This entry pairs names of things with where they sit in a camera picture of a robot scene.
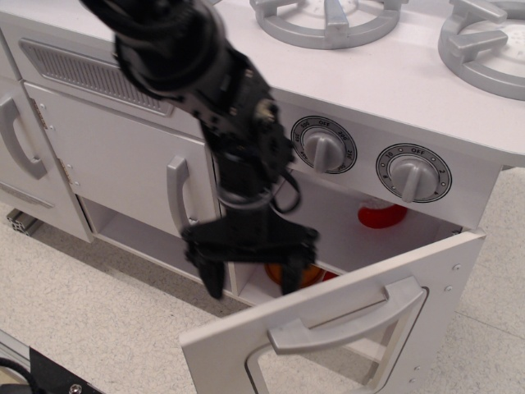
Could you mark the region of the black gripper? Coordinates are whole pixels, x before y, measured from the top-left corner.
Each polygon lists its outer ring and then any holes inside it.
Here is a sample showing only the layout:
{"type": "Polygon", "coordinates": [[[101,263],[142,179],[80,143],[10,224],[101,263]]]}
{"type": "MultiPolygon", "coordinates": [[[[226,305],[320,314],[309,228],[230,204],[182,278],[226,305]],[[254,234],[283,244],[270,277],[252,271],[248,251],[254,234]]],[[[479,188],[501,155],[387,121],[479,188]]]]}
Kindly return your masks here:
{"type": "Polygon", "coordinates": [[[182,233],[187,257],[198,271],[208,294],[223,297],[225,262],[280,263],[281,293],[300,288],[305,264],[315,262],[318,232],[285,220],[270,206],[254,210],[228,208],[211,222],[187,227],[182,233]]]}

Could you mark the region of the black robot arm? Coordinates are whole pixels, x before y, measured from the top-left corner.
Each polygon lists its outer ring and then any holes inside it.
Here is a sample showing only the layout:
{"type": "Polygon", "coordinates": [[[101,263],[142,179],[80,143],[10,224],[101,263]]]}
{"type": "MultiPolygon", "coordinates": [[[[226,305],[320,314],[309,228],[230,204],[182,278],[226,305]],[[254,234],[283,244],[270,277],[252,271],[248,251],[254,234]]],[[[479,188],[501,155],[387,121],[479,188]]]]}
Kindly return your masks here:
{"type": "Polygon", "coordinates": [[[115,36],[127,80],[199,121],[218,167],[223,217],[185,226],[186,258],[221,298],[228,262],[275,263],[281,291],[297,291],[316,258],[318,234],[285,220],[274,196],[292,182],[293,148],[267,82],[227,40],[205,1],[87,1],[115,36]]]}

